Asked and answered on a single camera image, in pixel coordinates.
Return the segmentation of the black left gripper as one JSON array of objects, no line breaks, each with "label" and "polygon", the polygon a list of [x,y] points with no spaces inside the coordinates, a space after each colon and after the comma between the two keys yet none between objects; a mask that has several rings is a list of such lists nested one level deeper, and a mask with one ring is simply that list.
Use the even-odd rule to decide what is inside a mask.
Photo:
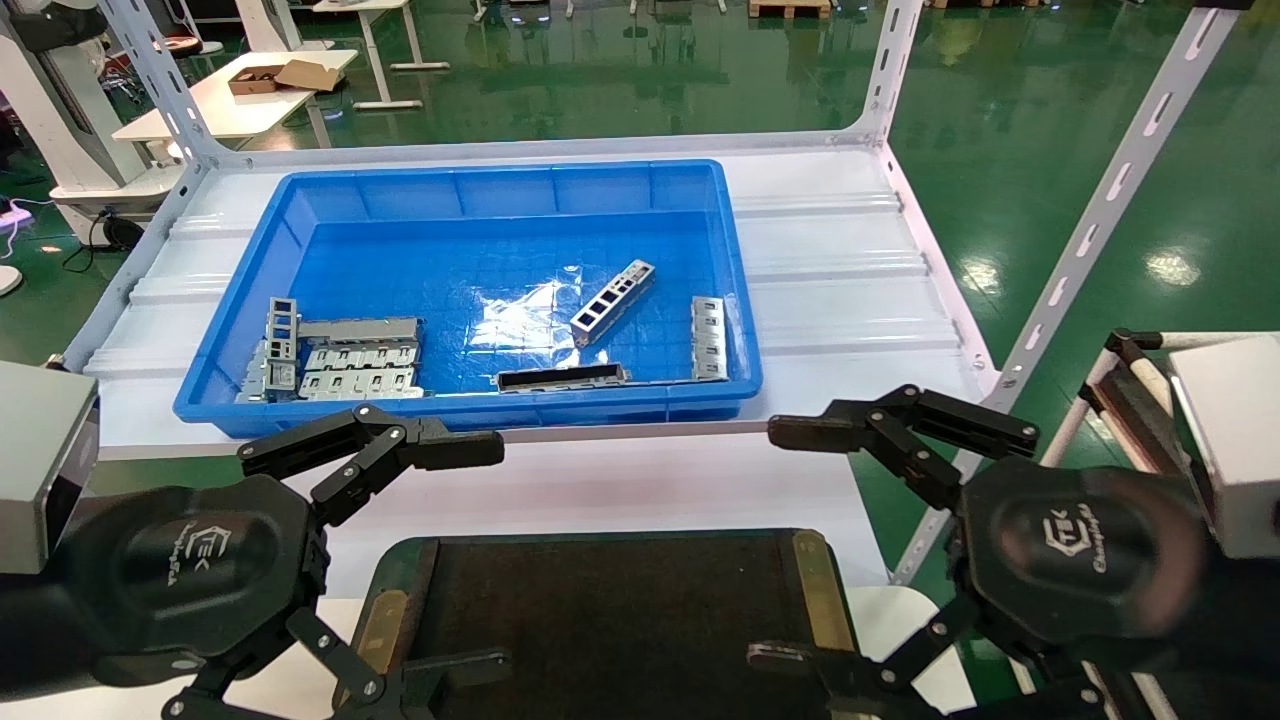
[{"label": "black left gripper", "polygon": [[[109,498],[58,548],[78,675],[160,683],[204,669],[166,702],[165,719],[274,719],[224,694],[234,676],[252,676],[297,641],[348,691],[333,719],[434,719],[438,691],[500,682],[509,655],[484,650],[375,673],[311,610],[330,562],[323,525],[346,523],[408,469],[488,468],[504,457],[494,430],[453,432],[434,416],[362,404],[242,445],[251,478],[233,486]],[[334,461],[311,505],[278,482]]]}]

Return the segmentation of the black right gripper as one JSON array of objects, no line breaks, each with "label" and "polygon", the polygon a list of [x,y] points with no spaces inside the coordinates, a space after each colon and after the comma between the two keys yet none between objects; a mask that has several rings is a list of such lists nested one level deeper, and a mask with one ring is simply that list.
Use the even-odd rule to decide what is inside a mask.
[{"label": "black right gripper", "polygon": [[814,644],[754,642],[760,671],[814,676],[829,710],[874,719],[1101,719],[1103,693],[1085,674],[950,714],[915,688],[966,632],[1005,650],[1146,641],[1190,611],[1213,541],[1190,492],[1125,468],[1044,468],[1006,457],[959,495],[966,577],[957,594],[887,659]]}]

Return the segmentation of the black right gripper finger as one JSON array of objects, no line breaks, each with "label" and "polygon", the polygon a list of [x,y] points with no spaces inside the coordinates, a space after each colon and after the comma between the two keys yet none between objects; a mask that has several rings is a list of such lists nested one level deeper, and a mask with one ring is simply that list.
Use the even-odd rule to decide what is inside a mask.
[{"label": "black right gripper finger", "polygon": [[980,457],[1032,457],[1038,427],[918,386],[872,401],[833,400],[817,416],[774,415],[771,443],[788,451],[868,452],[936,510],[956,507],[961,473],[932,450],[932,438]]}]

